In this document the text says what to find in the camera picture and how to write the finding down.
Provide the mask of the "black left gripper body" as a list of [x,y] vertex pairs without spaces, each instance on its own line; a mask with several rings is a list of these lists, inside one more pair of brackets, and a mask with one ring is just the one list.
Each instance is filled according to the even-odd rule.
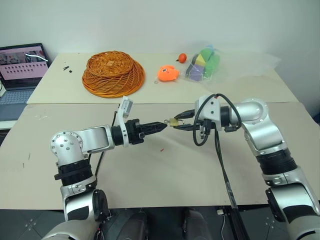
[[125,127],[128,134],[128,141],[131,145],[137,145],[144,142],[146,130],[139,119],[128,120],[125,123]]

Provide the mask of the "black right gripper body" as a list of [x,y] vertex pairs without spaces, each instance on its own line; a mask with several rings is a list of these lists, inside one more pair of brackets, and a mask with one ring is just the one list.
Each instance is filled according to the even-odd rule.
[[199,121],[199,111],[194,109],[193,110],[193,116],[194,116],[194,120],[193,120],[193,124],[192,124],[192,131],[197,131],[200,129],[200,123],[198,123]]

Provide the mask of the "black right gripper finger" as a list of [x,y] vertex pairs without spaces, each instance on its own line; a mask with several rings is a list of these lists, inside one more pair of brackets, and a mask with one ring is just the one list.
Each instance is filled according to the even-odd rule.
[[174,129],[177,130],[182,130],[182,131],[193,131],[194,129],[198,129],[198,125],[196,124],[195,127],[193,124],[181,124],[173,127]]
[[191,119],[193,117],[194,117],[194,110],[190,109],[177,114],[174,118],[182,120],[182,119]]

